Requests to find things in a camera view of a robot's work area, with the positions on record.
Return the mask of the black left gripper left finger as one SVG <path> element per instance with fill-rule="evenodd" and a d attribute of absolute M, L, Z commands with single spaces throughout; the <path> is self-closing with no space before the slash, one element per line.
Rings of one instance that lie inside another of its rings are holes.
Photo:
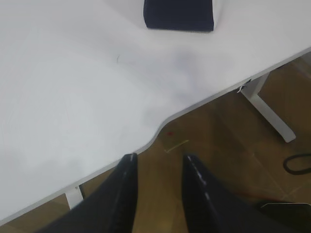
<path fill-rule="evenodd" d="M 41 233 L 130 233 L 138 200 L 138 156 L 122 157 L 89 197 Z"/>

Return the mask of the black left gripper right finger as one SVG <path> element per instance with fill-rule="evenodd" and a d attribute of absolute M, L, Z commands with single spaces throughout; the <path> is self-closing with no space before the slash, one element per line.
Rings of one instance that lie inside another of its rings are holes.
<path fill-rule="evenodd" d="M 268 214 L 233 195 L 194 155 L 183 156 L 182 203 L 190 233 L 309 233 L 311 217 Z"/>

